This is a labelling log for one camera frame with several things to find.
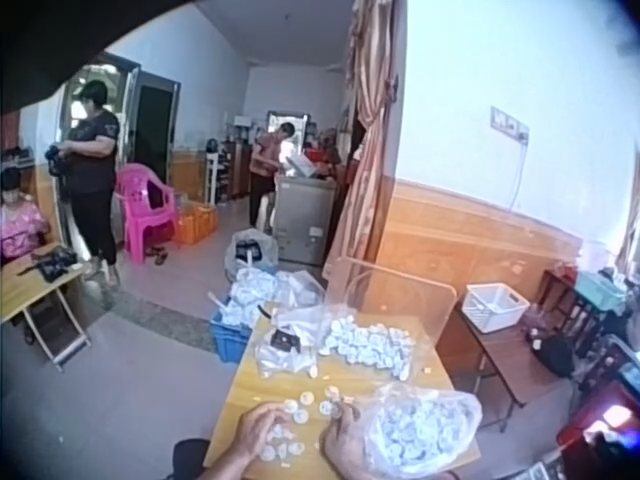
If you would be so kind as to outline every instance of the white plastic basket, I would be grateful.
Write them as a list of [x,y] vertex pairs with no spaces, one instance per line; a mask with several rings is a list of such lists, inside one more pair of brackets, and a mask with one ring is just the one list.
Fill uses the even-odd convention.
[[515,325],[529,302],[504,283],[467,285],[462,311],[482,333]]

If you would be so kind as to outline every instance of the curtain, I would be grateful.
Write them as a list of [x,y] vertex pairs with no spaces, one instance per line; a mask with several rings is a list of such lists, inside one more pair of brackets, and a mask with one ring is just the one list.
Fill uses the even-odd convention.
[[20,140],[20,110],[5,113],[2,115],[0,123],[2,123],[2,132],[0,133],[0,138],[2,139],[1,150],[18,147]]
[[353,82],[358,119],[367,133],[353,185],[323,270],[329,278],[335,259],[363,259],[369,242],[382,175],[385,111],[391,98],[391,20],[393,0],[355,0],[349,36],[347,81]]
[[640,214],[640,150],[636,146],[636,164],[633,172],[633,183],[631,187],[631,205],[629,207],[629,217],[627,219],[627,229],[625,230],[622,248],[616,259],[616,267],[621,273],[629,273],[631,266],[631,249],[637,243],[635,237],[638,235],[638,220]]

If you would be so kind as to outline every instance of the person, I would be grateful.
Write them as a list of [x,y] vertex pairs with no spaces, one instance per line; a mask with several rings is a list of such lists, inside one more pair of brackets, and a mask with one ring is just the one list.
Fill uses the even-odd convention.
[[[364,440],[358,435],[358,410],[344,404],[340,418],[331,420],[320,437],[321,452],[343,480],[375,480],[367,473]],[[263,403],[239,419],[231,445],[204,470],[209,447],[205,440],[184,440],[174,448],[171,480],[241,480],[249,464],[267,444],[267,434],[276,423],[290,421],[281,403]]]
[[280,145],[283,140],[293,137],[295,131],[292,123],[285,122],[275,132],[262,135],[253,147],[249,163],[251,172],[249,223],[254,228],[262,197],[267,193],[275,192],[274,176],[284,169],[280,163]]
[[2,171],[2,264],[31,253],[42,244],[49,232],[49,222],[38,206],[20,191],[20,170],[8,167]]
[[116,153],[120,122],[106,110],[107,86],[91,80],[77,98],[87,118],[71,129],[68,139],[58,145],[69,162],[66,185],[71,211],[80,235],[91,253],[91,269],[98,273],[101,260],[107,263],[109,285],[118,283],[116,244],[111,229],[111,197],[116,183]]

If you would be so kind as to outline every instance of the woman in pink shirt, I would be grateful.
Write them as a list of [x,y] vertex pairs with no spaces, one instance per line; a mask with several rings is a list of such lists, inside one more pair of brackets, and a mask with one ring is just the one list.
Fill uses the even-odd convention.
[[8,263],[40,246],[39,235],[49,231],[49,223],[38,206],[20,192],[20,170],[5,168],[2,183],[0,231],[2,263]]

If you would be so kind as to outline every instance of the pile of plastic caps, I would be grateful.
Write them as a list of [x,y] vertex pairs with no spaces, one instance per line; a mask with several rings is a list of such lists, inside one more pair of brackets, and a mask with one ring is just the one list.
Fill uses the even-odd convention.
[[272,275],[251,267],[238,271],[226,305],[212,297],[220,307],[222,323],[245,325],[251,329],[260,318],[259,307],[264,307],[267,302],[298,308],[317,305],[323,298],[324,290],[307,272],[277,272]]

